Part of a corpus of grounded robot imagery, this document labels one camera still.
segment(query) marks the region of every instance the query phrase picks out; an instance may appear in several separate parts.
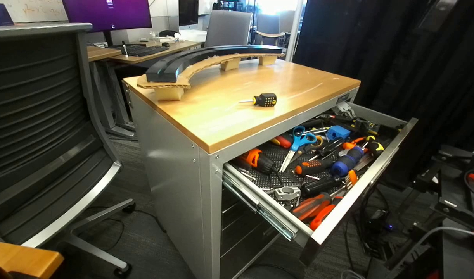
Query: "metal tool cabinet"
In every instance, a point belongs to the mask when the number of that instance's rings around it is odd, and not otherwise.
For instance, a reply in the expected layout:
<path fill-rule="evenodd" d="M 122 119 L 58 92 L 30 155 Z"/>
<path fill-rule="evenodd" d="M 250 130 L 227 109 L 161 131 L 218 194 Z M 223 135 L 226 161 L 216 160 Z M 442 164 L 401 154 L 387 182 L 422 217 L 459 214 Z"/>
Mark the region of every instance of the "metal tool cabinet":
<path fill-rule="evenodd" d="M 344 85 L 338 86 L 339 80 L 345 81 Z M 405 127 L 313 232 L 226 163 L 334 107 L 339 101 L 354 100 L 359 81 L 283 61 L 258 67 L 257 62 L 251 60 L 242 62 L 235 71 L 220 73 L 214 66 L 196 74 L 191 80 L 193 89 L 188 90 L 181 101 L 156 101 L 154 91 L 138 87 L 135 77 L 126 78 L 124 83 L 131 96 L 133 118 L 158 218 L 198 279 L 238 277 L 280 236 L 304 247 L 301 260 L 310 263 L 354 202 L 379 178 L 417 121 L 412 119 L 407 123 L 349 103 L 359 117 L 388 127 L 401 124 Z M 260 91 L 245 87 L 245 83 L 257 84 Z M 235 107 L 235 100 L 243 99 L 241 92 L 246 88 L 256 92 L 254 95 L 276 93 L 276 107 Z M 302 100 L 301 104 L 297 103 L 298 99 Z M 199 103 L 200 111 L 194 110 L 197 108 L 194 103 Z M 239 109 L 247 110 L 246 114 Z M 275 110 L 275 113 L 266 114 L 263 109 Z M 198 136 L 190 125 L 211 116 L 221 118 L 213 123 L 221 123 L 221 126 L 208 129 L 214 129 L 215 133 L 233 132 L 226 126 L 230 118 L 219 112 L 241 118 L 248 117 L 248 113 L 255 114 L 254 121 L 241 120 L 239 125 L 231 126 L 235 134 L 222 136 L 220 141 L 207 145 L 204 137 Z M 192 114 L 193 119 L 187 115 L 177 116 L 183 113 Z M 245 126 L 242 131 L 246 133 L 237 131 L 240 126 Z"/>

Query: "scissors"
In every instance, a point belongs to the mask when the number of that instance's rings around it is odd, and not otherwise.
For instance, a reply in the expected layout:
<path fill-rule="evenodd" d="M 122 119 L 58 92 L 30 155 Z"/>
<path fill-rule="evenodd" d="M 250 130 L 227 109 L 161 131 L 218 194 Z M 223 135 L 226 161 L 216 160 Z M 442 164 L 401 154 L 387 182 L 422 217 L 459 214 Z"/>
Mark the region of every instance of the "scissors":
<path fill-rule="evenodd" d="M 311 133 L 303 134 L 306 131 L 306 128 L 303 126 L 297 126 L 292 130 L 292 135 L 294 136 L 294 142 L 292 143 L 291 149 L 289 153 L 287 153 L 287 157 L 285 157 L 282 166 L 280 167 L 280 172 L 284 172 L 287 166 L 292 161 L 292 157 L 296 154 L 297 150 L 303 145 L 311 145 L 316 143 L 317 138 L 315 135 Z"/>
<path fill-rule="evenodd" d="M 308 153 L 310 150 L 319 149 L 323 145 L 323 139 L 319 135 L 316 135 L 316 138 L 316 143 L 312 143 L 310 145 L 303 145 L 298 148 L 297 152 L 294 154 L 294 157 L 292 157 L 291 162 L 294 162 L 297 158 L 299 158 L 303 154 Z"/>

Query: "carpet floor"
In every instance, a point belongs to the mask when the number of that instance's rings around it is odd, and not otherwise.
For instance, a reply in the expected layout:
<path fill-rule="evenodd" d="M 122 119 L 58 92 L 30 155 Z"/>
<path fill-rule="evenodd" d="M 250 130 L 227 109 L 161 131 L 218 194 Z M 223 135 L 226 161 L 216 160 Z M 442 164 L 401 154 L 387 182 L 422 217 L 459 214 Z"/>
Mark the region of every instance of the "carpet floor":
<path fill-rule="evenodd" d="M 138 210 L 156 214 L 152 203 L 148 180 L 140 157 L 139 145 L 136 141 L 113 140 L 123 170 L 119 173 L 105 192 L 98 197 L 93 206 L 114 205 L 127 198 L 133 198 Z M 387 187 L 379 187 L 386 196 L 391 210 L 402 202 L 408 192 L 397 192 Z M 425 219 L 429 212 L 431 196 L 420 195 L 416 202 L 404 214 L 402 222 L 410 224 L 415 220 Z M 379 196 L 374 194 L 370 204 L 381 204 Z M 83 217 L 100 211 L 90 208 Z M 401 230 L 399 221 L 393 220 L 396 230 Z M 338 279 L 345 269 L 350 269 L 344 241 L 345 224 L 332 233 L 325 248 L 309 266 L 299 261 L 301 247 L 280 237 L 265 251 L 255 263 L 279 265 L 300 279 Z M 393 241 L 403 242 L 400 233 L 391 233 L 386 237 Z M 91 244 L 107 250 L 114 256 L 132 264 L 130 279 L 193 279 L 194 275 L 186 265 L 182 256 L 172 244 L 168 236 L 161 231 L 155 219 L 142 212 L 132 214 L 118 213 L 81 235 Z M 368 270 L 370 258 L 363 252 L 353 222 L 347 226 L 347 239 L 357 272 L 363 274 Z M 94 256 L 70 246 L 56 246 L 56 241 L 49 242 L 46 247 L 60 248 L 65 261 L 55 278 L 64 279 L 114 279 L 113 267 Z M 291 279 L 292 276 L 283 270 L 257 266 L 246 270 L 241 279 Z"/>

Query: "desk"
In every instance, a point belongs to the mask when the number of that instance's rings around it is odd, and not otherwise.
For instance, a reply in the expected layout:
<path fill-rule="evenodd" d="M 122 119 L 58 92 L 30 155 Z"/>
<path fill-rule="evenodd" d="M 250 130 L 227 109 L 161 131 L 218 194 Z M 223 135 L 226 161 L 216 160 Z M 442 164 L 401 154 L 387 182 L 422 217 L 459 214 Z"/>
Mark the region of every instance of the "desk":
<path fill-rule="evenodd" d="M 120 50 L 100 48 L 98 46 L 87 46 L 87 57 L 89 62 L 110 58 L 121 54 Z"/>
<path fill-rule="evenodd" d="M 0 267 L 6 272 L 48 279 L 62 262 L 58 252 L 0 242 Z"/>
<path fill-rule="evenodd" d="M 147 46 L 157 44 L 155 42 L 133 43 L 146 44 Z M 123 90 L 119 86 L 115 69 L 160 58 L 200 45 L 201 43 L 191 41 L 173 42 L 170 43 L 169 50 L 142 57 L 129 56 L 128 58 L 122 55 L 120 50 L 87 46 L 93 93 L 97 97 L 97 100 L 99 100 L 95 102 L 95 105 L 99 120 L 106 132 L 126 138 L 132 138 L 135 135 L 135 126 L 129 119 L 127 107 L 123 100 Z M 136 74 L 139 74 L 139 69 L 145 72 L 145 69 L 138 68 Z"/>
<path fill-rule="evenodd" d="M 155 90 L 138 87 L 137 79 L 123 82 L 157 216 L 198 279 L 237 278 L 280 233 L 304 247 L 301 260 L 312 261 L 414 125 L 349 103 L 360 117 L 406 127 L 313 231 L 227 162 L 354 99 L 359 81 L 283 60 L 268 66 L 246 60 L 230 71 L 215 65 L 198 72 L 180 101 L 157 101 Z M 277 95 L 276 106 L 238 102 L 264 92 Z"/>
<path fill-rule="evenodd" d="M 130 44 L 145 44 L 146 46 L 160 46 L 160 43 L 155 43 L 155 42 L 131 42 Z M 163 57 L 172 53 L 177 53 L 179 51 L 184 51 L 188 50 L 190 48 L 195 48 L 198 46 L 201 46 L 201 43 L 196 43 L 196 42 L 191 42 L 191 41 L 183 41 L 183 42 L 172 42 L 168 43 L 170 44 L 170 49 L 161 51 L 159 53 L 154 53 L 151 55 L 146 55 L 146 56 L 129 56 L 125 57 L 125 55 L 116 55 L 111 57 L 111 60 L 114 62 L 118 63 L 124 63 L 124 64 L 137 64 L 140 62 L 144 62 L 147 60 Z"/>

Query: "curved black foam piece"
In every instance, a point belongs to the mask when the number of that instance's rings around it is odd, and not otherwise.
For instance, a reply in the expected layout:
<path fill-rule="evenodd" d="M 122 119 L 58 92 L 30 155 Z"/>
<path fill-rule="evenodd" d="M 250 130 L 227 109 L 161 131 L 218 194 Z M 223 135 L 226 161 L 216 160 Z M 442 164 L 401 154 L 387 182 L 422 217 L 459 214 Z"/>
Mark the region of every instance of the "curved black foam piece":
<path fill-rule="evenodd" d="M 282 53 L 278 46 L 212 46 L 170 55 L 154 63 L 146 72 L 147 81 L 151 83 L 176 83 L 177 77 L 187 67 L 213 56 L 246 53 Z"/>

